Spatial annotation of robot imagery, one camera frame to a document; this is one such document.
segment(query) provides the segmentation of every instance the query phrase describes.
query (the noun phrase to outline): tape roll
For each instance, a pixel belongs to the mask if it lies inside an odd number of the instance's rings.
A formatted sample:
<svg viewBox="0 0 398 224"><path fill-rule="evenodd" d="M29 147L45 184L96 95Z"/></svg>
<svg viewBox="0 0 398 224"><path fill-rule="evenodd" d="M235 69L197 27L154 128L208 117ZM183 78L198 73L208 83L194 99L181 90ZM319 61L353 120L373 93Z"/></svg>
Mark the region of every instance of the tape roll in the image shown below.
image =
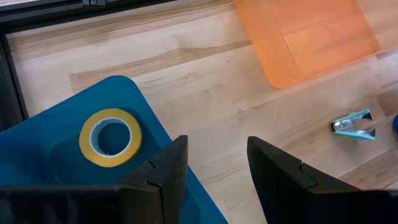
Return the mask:
<svg viewBox="0 0 398 224"><path fill-rule="evenodd" d="M115 155L104 153L98 145L98 135L108 124L120 123L129 129L130 139L127 146ZM101 167L115 167L127 162L139 150L142 131L137 120L121 109L101 110L91 115L80 132L79 145L83 155Z"/></svg>

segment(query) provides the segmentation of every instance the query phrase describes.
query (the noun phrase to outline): blue object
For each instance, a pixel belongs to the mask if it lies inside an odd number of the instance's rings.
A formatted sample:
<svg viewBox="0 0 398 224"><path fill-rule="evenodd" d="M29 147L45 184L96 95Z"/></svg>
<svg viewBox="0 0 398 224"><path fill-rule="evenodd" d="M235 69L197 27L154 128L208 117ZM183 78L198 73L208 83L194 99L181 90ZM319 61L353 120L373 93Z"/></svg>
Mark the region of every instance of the blue object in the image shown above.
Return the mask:
<svg viewBox="0 0 398 224"><path fill-rule="evenodd" d="M143 136L136 156L113 168L87 160L78 143L84 122L107 108L132 114ZM126 77L109 77L1 133L0 184L110 185L171 142L136 84ZM190 168L180 222L227 223Z"/></svg>
<svg viewBox="0 0 398 224"><path fill-rule="evenodd" d="M392 121L392 128L396 134L398 134L398 115Z"/></svg>

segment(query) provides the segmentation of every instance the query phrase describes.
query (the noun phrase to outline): wooden table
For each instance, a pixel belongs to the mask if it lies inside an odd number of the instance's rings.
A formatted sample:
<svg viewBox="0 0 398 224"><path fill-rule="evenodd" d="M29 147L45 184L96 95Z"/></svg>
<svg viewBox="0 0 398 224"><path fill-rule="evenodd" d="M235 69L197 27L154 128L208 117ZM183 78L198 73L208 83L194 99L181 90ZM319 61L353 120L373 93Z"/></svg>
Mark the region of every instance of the wooden table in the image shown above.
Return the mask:
<svg viewBox="0 0 398 224"><path fill-rule="evenodd" d="M361 0L383 48L393 0ZM268 82L231 0L177 1L8 35L33 116L110 75L132 78L230 223L264 223L248 136L361 189L398 188L398 54L378 54L286 90ZM376 141L334 136L330 121L371 110Z"/></svg>

